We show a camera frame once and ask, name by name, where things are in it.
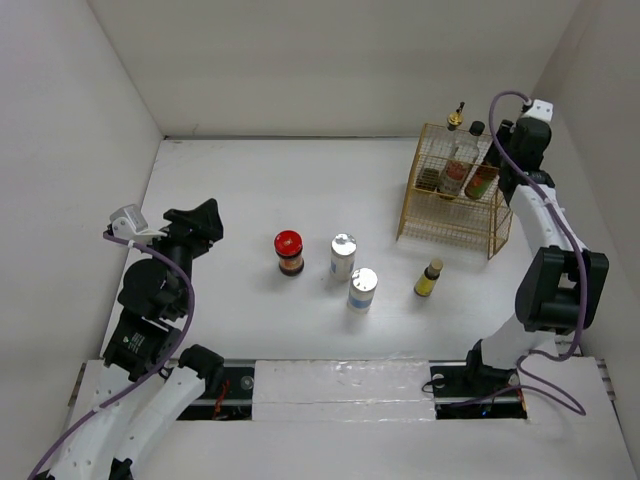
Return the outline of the small red sauce bottle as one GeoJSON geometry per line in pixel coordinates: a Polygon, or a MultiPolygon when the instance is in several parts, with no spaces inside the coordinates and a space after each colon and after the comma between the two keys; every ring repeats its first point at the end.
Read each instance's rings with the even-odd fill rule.
{"type": "Polygon", "coordinates": [[[496,167],[486,163],[480,164],[464,189],[465,196],[471,200],[480,200],[498,173],[496,167]]]}

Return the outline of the glass cruet gold spout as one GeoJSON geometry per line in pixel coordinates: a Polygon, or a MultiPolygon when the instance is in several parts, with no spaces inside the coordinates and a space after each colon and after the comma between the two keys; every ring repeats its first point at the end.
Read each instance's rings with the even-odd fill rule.
{"type": "Polygon", "coordinates": [[[427,128],[425,160],[415,185],[423,190],[435,191],[439,184],[440,174],[446,160],[450,157],[455,145],[459,127],[463,123],[465,102],[447,116],[444,126],[431,125],[427,128]]]}

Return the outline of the red lid sauce jar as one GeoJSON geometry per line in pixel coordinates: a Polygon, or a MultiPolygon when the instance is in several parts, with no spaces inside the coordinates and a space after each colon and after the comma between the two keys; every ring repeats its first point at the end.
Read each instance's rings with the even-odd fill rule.
{"type": "Polygon", "coordinates": [[[284,275],[297,276],[303,271],[303,240],[298,232],[279,232],[274,238],[274,250],[279,258],[279,269],[284,275]]]}

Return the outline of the silver lid shaker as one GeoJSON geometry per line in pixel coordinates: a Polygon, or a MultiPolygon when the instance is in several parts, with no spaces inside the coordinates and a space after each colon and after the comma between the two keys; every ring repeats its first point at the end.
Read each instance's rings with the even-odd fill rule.
{"type": "Polygon", "coordinates": [[[356,239],[348,233],[338,233],[331,241],[330,273],[340,282],[348,281],[354,271],[356,239]]]}
{"type": "Polygon", "coordinates": [[[373,302],[378,286],[378,276],[374,270],[362,267],[351,275],[347,305],[358,313],[367,313],[373,302]]]}

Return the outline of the small yellow label bottle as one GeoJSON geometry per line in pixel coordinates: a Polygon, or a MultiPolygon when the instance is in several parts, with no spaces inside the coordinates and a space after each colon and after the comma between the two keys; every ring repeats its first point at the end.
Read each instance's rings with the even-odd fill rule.
{"type": "Polygon", "coordinates": [[[441,259],[433,259],[424,269],[420,278],[414,285],[414,292],[421,297],[428,297],[432,294],[437,280],[443,269],[443,261],[441,259]]]}

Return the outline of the silver lid shaker front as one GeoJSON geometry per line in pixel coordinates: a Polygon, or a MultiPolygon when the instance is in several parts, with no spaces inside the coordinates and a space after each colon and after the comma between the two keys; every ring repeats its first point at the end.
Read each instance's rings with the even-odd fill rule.
{"type": "Polygon", "coordinates": [[[351,275],[347,305],[358,313],[367,313],[373,302],[378,286],[378,276],[374,270],[362,267],[351,275]]]}

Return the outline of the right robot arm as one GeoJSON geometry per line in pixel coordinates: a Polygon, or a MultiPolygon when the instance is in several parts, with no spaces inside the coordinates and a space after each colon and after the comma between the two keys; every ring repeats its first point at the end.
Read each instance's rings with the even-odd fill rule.
{"type": "Polygon", "coordinates": [[[467,354],[462,381],[475,394],[505,387],[519,360],[539,353],[554,334],[578,343],[593,322],[608,274],[608,258],[576,237],[541,168],[551,138],[547,122],[521,117],[502,123],[489,149],[500,168],[498,188],[522,224],[533,259],[516,291],[513,316],[467,354]]]}

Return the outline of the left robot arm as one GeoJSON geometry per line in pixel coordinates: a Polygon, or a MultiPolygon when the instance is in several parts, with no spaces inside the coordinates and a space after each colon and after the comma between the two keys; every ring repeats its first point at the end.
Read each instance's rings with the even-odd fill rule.
{"type": "Polygon", "coordinates": [[[135,205],[114,212],[105,240],[144,259],[125,272],[118,323],[103,352],[90,410],[36,464],[32,479],[133,479],[184,410],[222,387],[224,360],[180,347],[195,313],[193,261],[223,237],[218,203],[170,209],[152,229],[135,205]]]}

